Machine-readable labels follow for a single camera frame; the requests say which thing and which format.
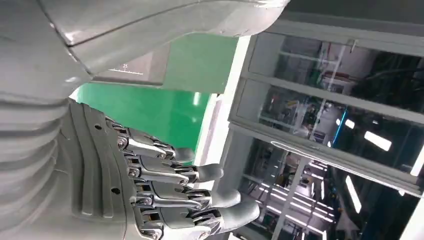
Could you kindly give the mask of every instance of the gray robot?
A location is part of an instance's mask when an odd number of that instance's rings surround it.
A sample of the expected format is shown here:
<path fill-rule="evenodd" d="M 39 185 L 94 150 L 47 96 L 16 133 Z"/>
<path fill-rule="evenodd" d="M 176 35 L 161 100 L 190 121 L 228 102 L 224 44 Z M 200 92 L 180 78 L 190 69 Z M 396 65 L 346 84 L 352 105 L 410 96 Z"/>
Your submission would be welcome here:
<path fill-rule="evenodd" d="M 68 99 L 180 36 L 268 28 L 286 0 L 0 1 L 0 239 L 202 240 L 259 214 L 223 174 Z"/>

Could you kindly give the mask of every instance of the screw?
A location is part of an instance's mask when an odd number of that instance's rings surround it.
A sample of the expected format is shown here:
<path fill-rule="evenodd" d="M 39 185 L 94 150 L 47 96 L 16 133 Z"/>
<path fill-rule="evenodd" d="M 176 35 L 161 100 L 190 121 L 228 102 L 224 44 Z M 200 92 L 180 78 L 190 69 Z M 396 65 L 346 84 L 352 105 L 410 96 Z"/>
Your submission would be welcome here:
<path fill-rule="evenodd" d="M 128 176 L 130 177 L 135 177 L 137 175 L 137 173 L 135 171 L 129 171 Z"/>
<path fill-rule="evenodd" d="M 204 239 L 206 239 L 207 237 L 209 237 L 209 232 L 204 232 L 204 233 L 202 233 L 197 239 L 198 240 L 204 240 Z"/>

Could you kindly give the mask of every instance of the robotic hand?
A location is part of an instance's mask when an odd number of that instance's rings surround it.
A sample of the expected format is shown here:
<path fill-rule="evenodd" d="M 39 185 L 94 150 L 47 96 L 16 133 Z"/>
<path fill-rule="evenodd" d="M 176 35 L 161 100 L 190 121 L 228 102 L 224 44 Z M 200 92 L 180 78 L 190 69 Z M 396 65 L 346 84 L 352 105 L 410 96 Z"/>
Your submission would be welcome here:
<path fill-rule="evenodd" d="M 235 191 L 186 186 L 218 166 L 67 98 L 183 35 L 259 33 L 287 3 L 1 0 L 0 239 L 198 240 L 253 220 Z"/>
<path fill-rule="evenodd" d="M 240 193 L 235 189 L 211 192 L 186 186 L 221 178 L 224 172 L 219 164 L 183 166 L 175 154 L 178 148 L 145 132 L 126 128 L 109 117 L 106 124 L 117 133 L 117 146 L 124 153 L 128 176 L 135 184 L 136 195 L 131 204 L 143 236 L 158 240 L 171 235 L 176 239 L 184 232 L 188 234 L 183 234 L 185 239 L 203 240 L 241 227 L 259 216 L 257 203 L 240 203 Z"/>

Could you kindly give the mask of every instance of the gray plastic panel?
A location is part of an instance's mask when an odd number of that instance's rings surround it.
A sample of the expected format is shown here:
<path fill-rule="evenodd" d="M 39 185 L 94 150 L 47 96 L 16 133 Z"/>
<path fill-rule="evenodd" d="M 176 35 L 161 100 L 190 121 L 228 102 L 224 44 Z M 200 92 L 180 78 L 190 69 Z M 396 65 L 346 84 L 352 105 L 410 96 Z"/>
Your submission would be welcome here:
<path fill-rule="evenodd" d="M 124 239 L 134 192 L 124 200 L 116 135 L 103 113 L 75 102 L 62 124 L 34 154 L 0 161 L 0 239 Z"/>
<path fill-rule="evenodd" d="M 205 0 L 186 5 L 178 1 L 178 7 L 173 7 L 176 1 L 147 2 L 155 5 L 150 8 L 143 6 L 151 10 L 147 17 L 120 25 L 119 28 L 71 47 L 75 56 L 91 73 L 98 74 L 115 68 L 189 33 L 205 32 L 230 37 L 257 34 L 268 28 L 287 4 L 286 0 L 271 3 L 260 0 Z M 166 6 L 165 10 L 156 11 L 156 5 Z M 80 13 L 70 11 L 68 15 L 72 15 L 76 21 Z M 60 16 L 53 17 L 52 21 L 60 21 Z"/>
<path fill-rule="evenodd" d="M 26 122 L 58 118 L 64 114 L 60 103 L 91 77 L 70 55 L 37 1 L 0 1 L 0 23 L 0 99 L 8 104 L 26 100 L 27 105 L 13 105 L 17 107 L 14 111 L 22 114 L 15 118 L 18 122 L 24 116 Z M 13 106 L 0 104 L 8 110 Z M 0 109 L 0 113 L 5 120 L 12 117 L 12 112 L 4 114 Z"/>

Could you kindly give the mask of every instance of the green floor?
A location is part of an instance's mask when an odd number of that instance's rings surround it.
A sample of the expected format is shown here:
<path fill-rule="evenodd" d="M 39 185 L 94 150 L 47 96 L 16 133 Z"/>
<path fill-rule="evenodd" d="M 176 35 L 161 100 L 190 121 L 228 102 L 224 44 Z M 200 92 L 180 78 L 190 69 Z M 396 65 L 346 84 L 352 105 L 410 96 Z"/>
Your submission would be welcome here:
<path fill-rule="evenodd" d="M 209 94 L 180 90 L 89 83 L 78 101 L 124 126 L 143 130 L 173 144 L 196 149 Z"/>

